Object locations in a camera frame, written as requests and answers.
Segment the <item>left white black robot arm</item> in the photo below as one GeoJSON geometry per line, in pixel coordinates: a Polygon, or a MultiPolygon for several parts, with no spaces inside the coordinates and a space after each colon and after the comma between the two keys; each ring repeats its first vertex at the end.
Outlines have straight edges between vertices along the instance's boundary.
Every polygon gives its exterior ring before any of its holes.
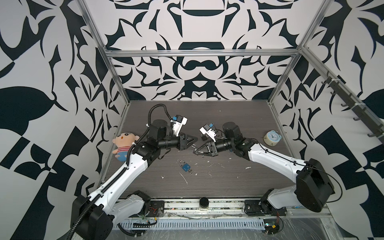
{"type": "Polygon", "coordinates": [[[75,235],[83,240],[105,240],[113,227],[133,215],[146,215],[151,198],[136,191],[118,202],[129,185],[156,159],[161,150],[185,150],[198,139],[181,132],[187,118],[177,115],[169,121],[155,120],[141,137],[133,136],[126,162],[104,184],[87,197],[78,196],[72,206],[71,229],[67,239],[75,235]]]}

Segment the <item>black padlock with key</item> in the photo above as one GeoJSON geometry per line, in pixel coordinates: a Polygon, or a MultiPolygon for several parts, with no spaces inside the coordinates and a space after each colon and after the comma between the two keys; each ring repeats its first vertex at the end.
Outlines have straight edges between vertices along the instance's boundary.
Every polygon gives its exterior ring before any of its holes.
{"type": "Polygon", "coordinates": [[[203,141],[206,141],[208,139],[207,135],[205,135],[205,134],[201,134],[201,138],[203,141]]]}

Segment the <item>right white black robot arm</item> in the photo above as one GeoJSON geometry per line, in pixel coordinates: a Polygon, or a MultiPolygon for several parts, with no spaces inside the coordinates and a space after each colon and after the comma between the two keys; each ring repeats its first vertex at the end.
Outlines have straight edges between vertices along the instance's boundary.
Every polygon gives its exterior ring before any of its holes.
{"type": "Polygon", "coordinates": [[[293,182],[290,187],[269,189],[260,200],[246,203],[248,216],[276,216],[279,210],[295,206],[319,213],[335,192],[333,176],[326,173],[319,161],[295,159],[271,150],[256,139],[245,138],[234,122],[223,125],[219,138],[219,130],[213,124],[204,125],[200,132],[208,141],[194,150],[195,155],[216,157],[220,152],[232,151],[236,156],[268,167],[293,182]]]}

